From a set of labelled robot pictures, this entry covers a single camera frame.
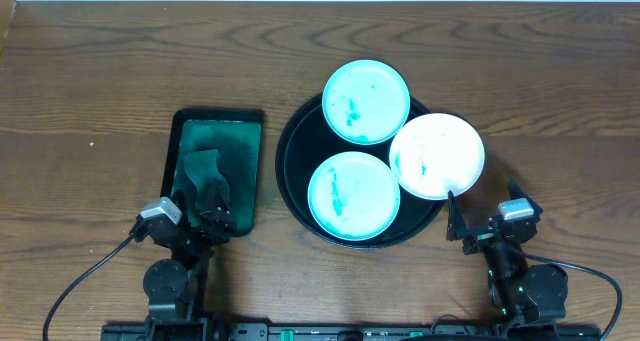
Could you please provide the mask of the white plate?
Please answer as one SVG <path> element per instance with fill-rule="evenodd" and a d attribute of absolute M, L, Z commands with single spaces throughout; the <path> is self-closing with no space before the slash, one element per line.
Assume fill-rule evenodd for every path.
<path fill-rule="evenodd" d="M 393 138 L 390 168 L 402 188 L 426 200 L 465 193 L 479 180 L 485 148 L 464 119 L 429 113 L 407 122 Z"/>

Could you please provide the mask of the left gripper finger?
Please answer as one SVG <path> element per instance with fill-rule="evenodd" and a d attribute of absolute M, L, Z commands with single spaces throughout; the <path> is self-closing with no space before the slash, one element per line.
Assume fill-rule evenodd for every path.
<path fill-rule="evenodd" d="M 184 191 L 181 189 L 177 189 L 173 191 L 170 196 L 170 199 L 178 207 L 182 215 L 186 216 L 188 211 L 188 202 L 184 194 Z"/>
<path fill-rule="evenodd" d="M 200 199 L 199 216 L 207 223 L 224 231 L 234 230 L 234 215 L 225 199 L 225 187 L 220 179 L 214 179 L 205 187 Z"/>

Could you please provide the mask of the round black tray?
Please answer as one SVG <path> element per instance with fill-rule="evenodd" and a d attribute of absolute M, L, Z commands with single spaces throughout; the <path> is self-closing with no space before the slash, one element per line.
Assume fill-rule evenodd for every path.
<path fill-rule="evenodd" d="M 322 96 L 318 94 L 294 113 L 279 139 L 275 175 L 282 199 L 301 225 L 332 244 L 352 249 L 379 249 L 407 241 L 432 223 L 444 205 L 442 201 L 420 199 L 402 189 L 394 221 L 381 234 L 363 241 L 342 240 L 322 229 L 313 218 L 307 201 L 312 174 L 327 158 L 358 151 L 387 163 L 390 146 L 390 140 L 375 145 L 357 145 L 336 135 L 325 120 Z"/>

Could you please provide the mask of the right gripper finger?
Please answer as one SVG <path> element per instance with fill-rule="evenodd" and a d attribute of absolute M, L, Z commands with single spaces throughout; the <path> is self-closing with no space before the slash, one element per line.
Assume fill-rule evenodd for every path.
<path fill-rule="evenodd" d="M 448 223 L 446 239 L 448 241 L 461 240 L 468 236 L 467 224 L 462 212 L 457 205 L 456 198 L 452 191 L 448 192 Z"/>
<path fill-rule="evenodd" d="M 514 179 L 509 179 L 507 181 L 507 189 L 512 200 L 525 199 L 534 212 L 540 211 L 540 206 L 519 187 Z"/>

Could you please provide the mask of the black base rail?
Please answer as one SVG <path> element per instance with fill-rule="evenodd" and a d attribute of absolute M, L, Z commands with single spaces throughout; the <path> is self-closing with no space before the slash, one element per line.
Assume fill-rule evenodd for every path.
<path fill-rule="evenodd" d="M 196 341 L 397 341 L 397 340 L 598 340 L 592 327 L 552 325 L 480 327 L 439 323 L 434 327 L 267 325 L 222 322 L 195 324 L 129 323 L 104 325 L 102 341 L 196 340 Z"/>

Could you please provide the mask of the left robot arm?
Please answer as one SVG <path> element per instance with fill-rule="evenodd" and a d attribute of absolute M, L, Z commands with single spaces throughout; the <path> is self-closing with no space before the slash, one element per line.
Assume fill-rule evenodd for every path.
<path fill-rule="evenodd" d="M 230 327 L 204 309 L 209 262 L 215 246 L 230 241 L 237 221 L 223 195 L 223 182 L 209 182 L 201 200 L 188 206 L 181 190 L 145 206 L 130 235 L 149 237 L 171 251 L 155 262 L 143 279 L 149 299 L 144 340 L 219 341 Z"/>

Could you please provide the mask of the black rectangular water tray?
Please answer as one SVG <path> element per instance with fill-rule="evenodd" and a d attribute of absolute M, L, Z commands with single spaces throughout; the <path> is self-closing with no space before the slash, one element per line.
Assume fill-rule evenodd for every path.
<path fill-rule="evenodd" d="M 260 164 L 263 117 L 258 110 L 182 109 L 172 120 L 160 195 L 170 197 L 181 189 L 188 202 L 191 225 L 200 223 L 195 206 L 196 188 L 184 171 L 185 156 L 192 152 L 217 149 L 219 170 L 230 186 L 229 207 L 236 218 L 232 237 L 250 233 Z"/>

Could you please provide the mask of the green sponge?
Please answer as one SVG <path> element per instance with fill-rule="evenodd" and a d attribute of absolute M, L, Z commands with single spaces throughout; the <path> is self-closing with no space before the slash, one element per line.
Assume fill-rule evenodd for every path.
<path fill-rule="evenodd" d="M 200 199 L 205 187 L 214 179 L 220 179 L 225 187 L 225 199 L 230 202 L 230 186 L 227 178 L 219 170 L 220 152 L 217 149 L 189 153 L 184 159 L 184 171 L 196 188 L 195 206 L 199 211 Z"/>

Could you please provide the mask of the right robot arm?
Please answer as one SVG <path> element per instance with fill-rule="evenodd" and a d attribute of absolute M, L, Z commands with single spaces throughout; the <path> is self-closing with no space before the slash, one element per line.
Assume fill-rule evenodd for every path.
<path fill-rule="evenodd" d="M 491 304 L 515 325 L 542 325 L 566 316 L 568 276 L 549 262 L 530 266 L 521 245 L 537 234 L 543 209 L 513 180 L 507 182 L 510 199 L 480 227 L 467 226 L 455 196 L 448 193 L 446 238 L 460 240 L 466 255 L 481 253 L 488 265 Z"/>

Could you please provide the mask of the pale green plate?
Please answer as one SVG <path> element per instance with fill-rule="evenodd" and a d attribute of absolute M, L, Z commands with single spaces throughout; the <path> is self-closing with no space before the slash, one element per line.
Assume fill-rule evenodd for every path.
<path fill-rule="evenodd" d="M 356 60 L 337 69 L 325 84 L 321 108 L 332 131 L 357 145 L 385 142 L 406 123 L 409 88 L 391 66 Z"/>
<path fill-rule="evenodd" d="M 316 168 L 307 202 L 321 229 L 340 240 L 359 242 L 390 227 L 400 209 L 401 192 L 383 161 L 368 153 L 349 151 Z"/>

